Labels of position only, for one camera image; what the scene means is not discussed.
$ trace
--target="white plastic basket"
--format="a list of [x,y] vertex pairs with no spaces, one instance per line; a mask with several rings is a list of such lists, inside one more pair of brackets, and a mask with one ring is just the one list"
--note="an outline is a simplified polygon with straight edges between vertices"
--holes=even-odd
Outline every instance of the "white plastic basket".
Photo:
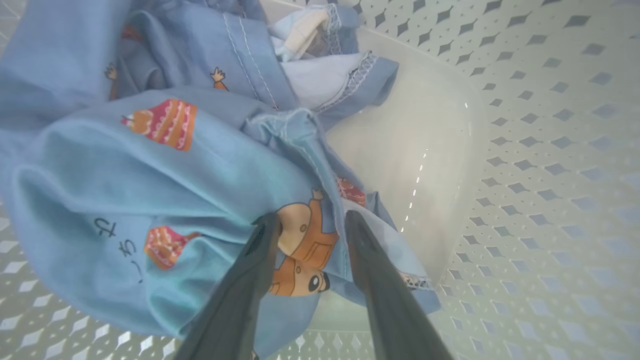
[[[637,358],[640,2],[341,4],[365,21],[363,49],[401,70],[383,106],[328,138],[437,284],[443,309],[430,317],[455,357]],[[0,53],[23,8],[0,0]],[[0,359],[171,358],[177,341],[52,296],[2,217]],[[373,359],[364,309],[325,294],[278,356]]]

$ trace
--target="white fabric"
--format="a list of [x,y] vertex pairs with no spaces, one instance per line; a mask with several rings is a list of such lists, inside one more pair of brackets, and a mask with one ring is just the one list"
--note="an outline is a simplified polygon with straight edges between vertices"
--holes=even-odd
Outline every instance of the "white fabric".
[[283,61],[295,61],[315,42],[321,41],[321,32],[329,21],[323,7],[310,7],[294,12],[269,26],[272,37],[283,40],[275,45],[276,55]]

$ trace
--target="cartoon print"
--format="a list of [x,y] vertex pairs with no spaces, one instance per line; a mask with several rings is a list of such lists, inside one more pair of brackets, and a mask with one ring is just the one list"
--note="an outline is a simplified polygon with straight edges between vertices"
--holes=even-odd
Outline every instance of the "cartoon print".
[[280,268],[273,272],[269,292],[279,296],[299,297],[321,293],[330,287],[326,273],[287,256]]
[[347,179],[339,177],[337,180],[338,191],[340,191],[340,197],[343,199],[351,200],[356,204],[364,207],[367,202],[367,196],[360,189],[351,184]]
[[313,199],[307,204],[290,204],[278,210],[282,223],[282,233],[278,247],[286,255],[301,261],[304,265],[324,269],[333,251],[337,233],[322,232],[322,207],[324,198],[321,190],[313,190]]
[[133,26],[131,26],[129,24],[124,26],[124,29],[122,30],[122,34],[120,34],[120,38],[133,40],[135,42],[142,42],[143,41],[142,35],[140,35],[140,33],[138,33],[138,30],[136,30],[136,28],[134,28]]
[[180,151],[189,151],[198,108],[188,102],[169,99],[148,110],[135,111],[121,123],[131,131]]
[[118,88],[116,87],[118,71],[116,70],[116,67],[113,65],[113,63],[109,63],[109,66],[107,66],[107,69],[104,71],[104,75],[107,77],[107,79],[111,80],[111,92],[109,93],[109,101],[113,101],[118,97]]
[[229,91],[227,87],[222,83],[225,79],[226,75],[219,68],[216,67],[211,74],[211,78],[213,79],[213,87],[219,90]]
[[180,235],[168,226],[154,227],[147,233],[145,253],[162,270],[172,268],[182,254],[184,246],[200,233]]

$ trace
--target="cartoon hand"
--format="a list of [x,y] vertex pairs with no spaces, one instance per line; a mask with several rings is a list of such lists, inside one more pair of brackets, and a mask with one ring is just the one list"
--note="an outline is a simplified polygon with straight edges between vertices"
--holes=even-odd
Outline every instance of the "cartoon hand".
[[314,189],[314,199],[315,200],[322,200],[324,199],[324,193],[322,191],[322,189]]
[[219,83],[220,81],[223,81],[225,79],[225,73],[220,71],[220,69],[216,67],[216,70],[211,73],[211,78],[213,79],[213,81]]
[[116,67],[113,66],[113,63],[110,63],[109,66],[107,66],[107,69],[104,71],[104,75],[111,80],[115,80],[118,77],[118,71],[116,70]]

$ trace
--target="white stitching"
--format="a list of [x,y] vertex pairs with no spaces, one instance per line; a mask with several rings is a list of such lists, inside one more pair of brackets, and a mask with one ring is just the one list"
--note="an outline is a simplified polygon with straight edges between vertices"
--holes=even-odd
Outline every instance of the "white stitching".
[[253,57],[253,54],[251,53],[251,49],[249,48],[249,41],[247,41],[246,39],[246,31],[244,30],[244,24],[242,23],[242,19],[238,18],[238,21],[240,22],[240,27],[242,28],[242,34],[244,36],[244,44],[246,45],[246,51],[247,53],[249,53],[249,57],[253,61],[255,68],[258,70],[258,75],[262,79],[262,82],[264,83],[264,87],[267,88],[267,92],[269,93],[269,96],[271,97],[271,101],[273,102],[273,107],[277,110],[278,105],[276,104],[276,100],[273,98],[273,94],[271,93],[271,90],[269,90],[269,85],[267,85],[267,82],[264,80],[264,77],[262,77],[262,72],[260,71],[258,64],[255,62],[255,58]]
[[251,79],[249,79],[249,74],[247,73],[246,69],[244,68],[244,64],[242,63],[242,60],[240,60],[240,55],[238,54],[238,51],[236,49],[236,44],[234,43],[234,39],[231,38],[231,30],[229,30],[229,23],[227,22],[227,14],[223,13],[222,17],[225,19],[225,27],[227,28],[227,34],[229,35],[229,41],[231,41],[231,46],[234,48],[234,53],[236,54],[236,56],[238,58],[238,62],[240,63],[240,67],[242,68],[242,71],[244,71],[244,76],[246,76],[246,80],[249,82],[249,85],[251,86],[251,89],[253,90],[253,94],[255,95],[255,98],[257,100],[261,100],[260,97],[258,96],[258,92],[256,92],[255,88],[253,87],[253,83],[251,82]]
[[369,75],[371,69],[373,69],[377,61],[377,56],[372,55],[371,52],[367,53],[367,55],[360,61],[358,68],[350,75],[349,79],[347,80],[347,85],[345,86],[342,95],[340,95],[340,97],[335,101],[330,102],[329,104],[321,105],[318,108],[314,109],[314,112],[316,114],[321,114],[355,94],[356,91],[358,91],[358,89],[360,88],[360,85],[362,85],[365,79],[367,79],[367,76]]
[[338,8],[335,4],[329,4],[326,5],[325,11],[329,14],[329,25],[324,34],[325,41],[329,44],[329,53],[331,55],[342,54],[342,46],[338,36],[338,30],[342,27],[342,19],[338,15]]

